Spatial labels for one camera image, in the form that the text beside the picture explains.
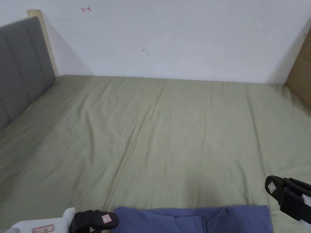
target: folded fabric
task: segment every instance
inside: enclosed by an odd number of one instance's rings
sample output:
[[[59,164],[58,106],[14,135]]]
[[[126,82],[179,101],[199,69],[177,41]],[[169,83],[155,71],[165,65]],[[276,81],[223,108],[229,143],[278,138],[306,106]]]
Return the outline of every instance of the folded fabric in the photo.
[[[273,233],[267,206],[114,211],[119,226],[112,233]]]

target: gray upholstered headboard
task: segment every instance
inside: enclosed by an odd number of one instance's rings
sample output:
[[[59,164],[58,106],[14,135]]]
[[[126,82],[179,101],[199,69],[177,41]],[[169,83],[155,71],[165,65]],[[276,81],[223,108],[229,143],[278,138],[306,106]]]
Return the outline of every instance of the gray upholstered headboard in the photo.
[[[0,131],[54,81],[37,17],[0,28]]]

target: mattress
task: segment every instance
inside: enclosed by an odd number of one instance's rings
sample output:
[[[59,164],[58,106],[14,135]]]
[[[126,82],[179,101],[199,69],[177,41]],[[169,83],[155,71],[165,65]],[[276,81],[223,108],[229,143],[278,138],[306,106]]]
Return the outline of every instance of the mattress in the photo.
[[[61,76],[0,133],[0,226],[119,206],[267,205],[268,175],[311,183],[311,112],[279,85]]]

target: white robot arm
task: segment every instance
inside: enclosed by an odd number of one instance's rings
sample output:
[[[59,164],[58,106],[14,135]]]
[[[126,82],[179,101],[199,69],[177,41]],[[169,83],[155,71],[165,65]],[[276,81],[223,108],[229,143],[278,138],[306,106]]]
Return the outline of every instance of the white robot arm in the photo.
[[[111,212],[88,210],[75,214],[75,208],[66,209],[60,218],[21,221],[5,233],[92,233],[116,228],[118,217]]]

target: white plastic part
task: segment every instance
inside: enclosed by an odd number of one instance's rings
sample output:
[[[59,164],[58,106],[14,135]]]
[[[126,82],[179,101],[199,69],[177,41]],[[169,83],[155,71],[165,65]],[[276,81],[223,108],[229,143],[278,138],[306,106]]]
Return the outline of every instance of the white plastic part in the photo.
[[[304,199],[304,203],[308,206],[311,206],[311,197],[308,197],[306,195],[302,195],[302,198]],[[300,223],[307,228],[311,232],[311,225],[303,220],[300,220]]]
[[[75,215],[75,208],[65,210],[61,218],[48,218],[21,221],[14,224],[5,233],[68,233]]]

